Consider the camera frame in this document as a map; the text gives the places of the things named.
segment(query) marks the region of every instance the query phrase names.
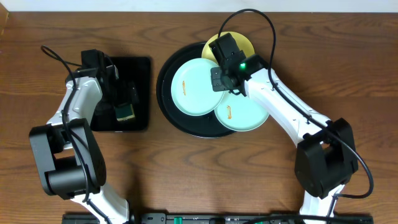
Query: black plate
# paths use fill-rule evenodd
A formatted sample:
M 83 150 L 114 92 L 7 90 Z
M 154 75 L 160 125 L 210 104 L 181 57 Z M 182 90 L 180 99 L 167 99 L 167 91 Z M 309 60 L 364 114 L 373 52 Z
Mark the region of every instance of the black plate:
M 202 116 L 190 116 L 181 112 L 172 99 L 172 80 L 175 72 L 187 61 L 200 58 L 206 42 L 188 45 L 175 52 L 160 70 L 156 84 L 157 102 L 164 116 L 179 130 L 204 138 L 217 138 L 234 133 L 224 127 L 212 111 Z

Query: wooden table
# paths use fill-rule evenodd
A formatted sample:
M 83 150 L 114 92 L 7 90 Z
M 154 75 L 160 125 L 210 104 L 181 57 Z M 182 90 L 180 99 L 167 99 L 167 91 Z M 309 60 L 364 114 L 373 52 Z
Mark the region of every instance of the wooden table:
M 303 189 L 294 175 L 295 147 L 270 117 L 260 128 L 219 139 L 190 136 L 160 111 L 155 83 L 179 48 L 209 39 L 229 14 L 11 13 L 0 41 L 0 222 L 60 223 L 83 207 L 47 196 L 28 133 L 54 114 L 66 70 L 40 45 L 66 60 L 96 48 L 111 56 L 148 55 L 153 62 L 150 125 L 143 133 L 95 133 L 108 182 L 138 212 L 297 212 Z M 340 213 L 370 213 L 398 222 L 398 14 L 270 13 L 277 30 L 274 69 L 301 99 L 352 125 L 375 189 L 364 200 L 342 198 Z M 226 26 L 268 57 L 271 30 L 254 14 Z M 362 168 L 345 193 L 368 187 Z

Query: yellow plate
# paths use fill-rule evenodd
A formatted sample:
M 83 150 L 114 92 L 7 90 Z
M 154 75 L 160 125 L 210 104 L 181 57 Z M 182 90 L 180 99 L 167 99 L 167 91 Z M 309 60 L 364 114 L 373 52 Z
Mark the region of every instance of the yellow plate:
M 237 33 L 237 32 L 222 32 L 221 35 L 224 35 L 227 33 L 231 33 L 232 37 L 235 39 L 236 44 L 239 47 L 239 50 L 243 50 L 246 57 L 250 57 L 250 56 L 254 55 L 254 47 L 251 44 L 249 39 L 247 39 L 245 36 L 243 36 L 242 34 Z M 207 43 L 205 44 L 205 47 L 201 51 L 202 58 L 210 59 L 216 63 L 217 63 L 217 60 L 214 57 L 213 53 L 211 52 L 211 50 L 209 48 L 209 44 L 211 42 L 213 42 L 215 39 L 217 39 L 217 36 L 218 36 L 218 34 L 216 34 L 212 38 L 210 38 L 210 40 L 207 41 Z

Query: black tray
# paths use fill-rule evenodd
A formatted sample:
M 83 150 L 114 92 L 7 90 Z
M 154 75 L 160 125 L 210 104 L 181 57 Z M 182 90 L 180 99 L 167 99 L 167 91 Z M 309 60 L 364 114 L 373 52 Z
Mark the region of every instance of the black tray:
M 119 122 L 116 112 L 93 115 L 90 128 L 93 131 L 143 131 L 149 123 L 151 61 L 149 57 L 111 57 L 119 71 L 119 78 L 133 82 L 137 88 L 138 101 L 133 105 L 135 119 Z
M 234 133 L 224 127 L 212 111 L 202 116 L 181 112 L 173 102 L 171 85 L 175 72 L 187 61 L 200 58 L 205 42 L 188 45 L 175 52 L 160 70 L 156 84 L 157 102 L 164 116 L 179 130 L 203 138 L 217 138 Z

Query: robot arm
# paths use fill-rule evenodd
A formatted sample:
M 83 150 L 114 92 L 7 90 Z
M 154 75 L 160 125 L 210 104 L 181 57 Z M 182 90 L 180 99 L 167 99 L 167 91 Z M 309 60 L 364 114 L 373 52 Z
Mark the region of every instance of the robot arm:
M 115 75 L 101 63 L 102 52 L 82 52 L 83 67 L 75 71 L 77 91 L 68 110 L 68 126 L 84 159 L 89 188 L 85 186 L 85 175 L 76 156 L 76 149 L 65 136 L 62 113 L 72 93 L 73 82 L 67 79 L 67 92 L 55 115 L 45 126 L 32 128 L 29 137 L 37 170 L 44 191 L 72 200 L 87 208 L 101 224 L 126 223 L 129 221 L 129 204 L 106 182 L 106 167 L 102 153 L 90 129 L 91 119 L 97 104 L 104 100 L 103 90 L 107 83 L 104 78 Z M 57 159 L 56 153 L 74 150 L 75 156 Z M 89 197 L 83 202 L 86 191 Z
M 343 118 L 332 122 L 309 107 L 279 80 L 273 70 L 271 78 L 275 84 L 272 84 L 266 69 L 268 63 L 256 54 L 246 58 L 231 34 L 217 38 L 209 46 L 220 65 L 211 69 L 213 90 L 230 90 L 236 95 L 241 93 L 259 103 L 283 127 L 297 147 L 295 174 L 305 189 L 300 213 L 332 216 L 328 212 L 335 206 L 333 195 L 340 193 L 351 175 L 358 170 L 357 159 L 344 146 L 333 142 L 324 130 L 300 114 L 281 93 L 355 149 L 351 126 Z M 323 149 L 322 144 L 329 146 Z
M 277 83 L 277 87 L 282 90 L 285 95 L 295 102 L 296 105 L 301 107 L 302 110 L 311 114 L 314 119 L 321 122 L 325 126 L 327 121 L 330 119 L 325 115 L 316 112 L 314 109 L 305 104 L 299 97 L 297 97 L 290 89 L 288 89 L 272 70 L 272 79 Z M 246 95 L 250 99 L 256 101 L 263 106 L 269 114 L 283 127 L 286 133 L 293 140 L 293 143 L 297 147 L 297 144 L 303 141 L 305 134 L 314 135 L 321 131 L 318 126 L 309 123 L 296 109 L 290 106 L 279 94 L 274 90 L 270 83 L 267 70 L 265 68 L 253 73 L 251 79 L 244 82 L 244 89 Z M 327 216 L 333 201 L 333 195 L 340 193 L 344 188 L 344 185 L 339 185 L 332 189 L 328 196 L 325 198 L 314 197 L 307 191 L 304 195 L 303 206 L 300 209 L 301 215 L 317 215 Z M 306 220 L 307 224 L 324 223 L 321 221 Z

